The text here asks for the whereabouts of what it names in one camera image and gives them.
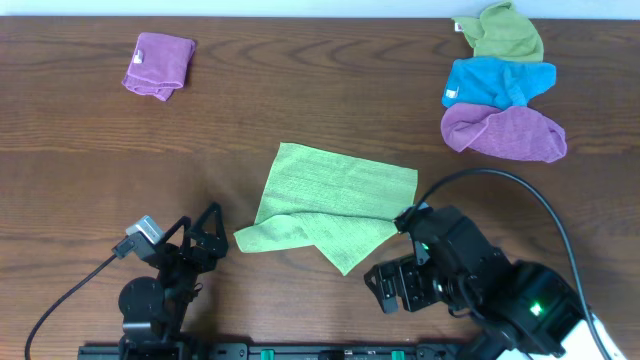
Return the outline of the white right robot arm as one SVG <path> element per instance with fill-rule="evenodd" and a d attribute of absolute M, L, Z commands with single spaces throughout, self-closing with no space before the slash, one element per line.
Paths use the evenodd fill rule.
<path fill-rule="evenodd" d="M 424 206 L 397 219 L 411 254 L 364 276 L 382 311 L 444 303 L 481 328 L 466 344 L 422 344 L 415 359 L 621 359 L 603 324 L 553 269 L 511 262 L 454 207 Z"/>

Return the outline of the light green microfiber cloth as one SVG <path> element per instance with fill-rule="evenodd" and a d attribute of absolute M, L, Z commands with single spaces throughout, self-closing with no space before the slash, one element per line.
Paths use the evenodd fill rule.
<path fill-rule="evenodd" d="M 313 246 L 346 275 L 396 233 L 417 184 L 414 169 L 282 143 L 254 224 L 234 237 L 244 253 Z"/>

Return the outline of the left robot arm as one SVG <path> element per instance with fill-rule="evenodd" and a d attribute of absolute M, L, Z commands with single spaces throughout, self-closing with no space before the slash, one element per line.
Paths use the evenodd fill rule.
<path fill-rule="evenodd" d="M 183 333 L 189 304 L 198 296 L 198 276 L 211 272 L 228 251 L 219 204 L 212 203 L 193 221 L 181 217 L 162 231 L 149 216 L 126 229 L 114 248 L 122 259 L 134 253 L 158 270 L 156 277 L 138 277 L 126 284 L 118 299 L 124 335 L 121 359 L 207 359 L 210 347 Z"/>

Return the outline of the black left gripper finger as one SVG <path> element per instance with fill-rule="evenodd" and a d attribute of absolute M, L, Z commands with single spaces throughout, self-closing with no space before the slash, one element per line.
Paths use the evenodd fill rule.
<path fill-rule="evenodd" d="M 174 225 L 172 225 L 160 238 L 160 244 L 166 244 L 173 235 L 179 230 L 183 230 L 183 239 L 180 247 L 183 248 L 188 243 L 187 231 L 191 227 L 191 218 L 188 216 L 182 216 Z"/>
<path fill-rule="evenodd" d="M 192 225 L 192 239 L 205 250 L 227 250 L 221 206 L 213 202 Z"/>

